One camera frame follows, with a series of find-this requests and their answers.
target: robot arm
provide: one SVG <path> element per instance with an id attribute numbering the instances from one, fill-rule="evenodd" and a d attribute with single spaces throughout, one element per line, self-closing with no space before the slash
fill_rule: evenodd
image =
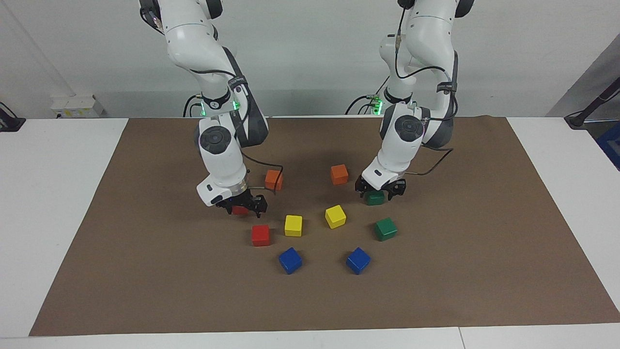
<path id="1" fill-rule="evenodd" d="M 267 203 L 247 188 L 241 148 L 265 140 L 267 120 L 210 23 L 222 13 L 221 1 L 140 0 L 140 5 L 144 21 L 166 36 L 170 59 L 191 73 L 201 88 L 206 118 L 196 129 L 195 143 L 210 175 L 197 186 L 200 198 L 229 214 L 233 206 L 243 206 L 260 217 Z"/>
<path id="2" fill-rule="evenodd" d="M 383 144 L 355 189 L 385 190 L 388 199 L 403 195 L 405 171 L 420 146 L 440 148 L 452 137 L 453 117 L 458 111 L 456 78 L 458 55 L 451 41 L 455 17 L 469 12 L 473 0 L 398 0 L 403 16 L 409 11 L 404 35 L 388 35 L 381 42 L 381 57 L 390 69 L 384 90 L 393 105 L 386 109 L 381 126 Z M 432 69 L 437 86 L 437 109 L 410 103 L 419 71 Z"/>

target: white table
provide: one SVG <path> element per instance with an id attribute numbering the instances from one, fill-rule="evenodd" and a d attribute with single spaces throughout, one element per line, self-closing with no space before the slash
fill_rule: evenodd
<path id="1" fill-rule="evenodd" d="M 620 173 L 564 120 L 508 119 L 616 307 Z M 0 134 L 0 348 L 620 348 L 620 324 L 26 338 L 126 119 Z"/>

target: yellow cube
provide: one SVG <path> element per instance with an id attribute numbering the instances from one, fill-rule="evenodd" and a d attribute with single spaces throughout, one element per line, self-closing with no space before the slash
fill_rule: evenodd
<path id="1" fill-rule="evenodd" d="M 284 235 L 287 237 L 301 237 L 301 225 L 303 220 L 303 217 L 300 215 L 286 216 L 286 222 L 284 223 Z"/>
<path id="2" fill-rule="evenodd" d="M 330 228 L 336 229 L 337 227 L 345 225 L 347 222 L 347 215 L 345 215 L 345 211 L 342 210 L 342 207 L 337 205 L 325 210 L 325 220 Z"/>

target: orange cube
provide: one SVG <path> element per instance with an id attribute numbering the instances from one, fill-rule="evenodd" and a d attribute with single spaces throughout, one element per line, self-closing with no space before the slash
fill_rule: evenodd
<path id="1" fill-rule="evenodd" d="M 348 171 L 345 165 L 332 166 L 332 183 L 335 186 L 348 182 Z"/>
<path id="2" fill-rule="evenodd" d="M 280 171 L 268 170 L 265 177 L 265 188 L 273 190 L 275 187 L 275 190 L 282 190 L 283 177 L 284 175 L 280 174 Z"/>

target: electrical socket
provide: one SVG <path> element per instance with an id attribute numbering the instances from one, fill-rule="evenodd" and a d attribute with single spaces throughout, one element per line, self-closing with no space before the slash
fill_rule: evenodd
<path id="1" fill-rule="evenodd" d="M 51 111 L 57 119 L 61 117 L 93 119 L 103 115 L 104 107 L 95 96 L 75 96 L 54 98 Z"/>

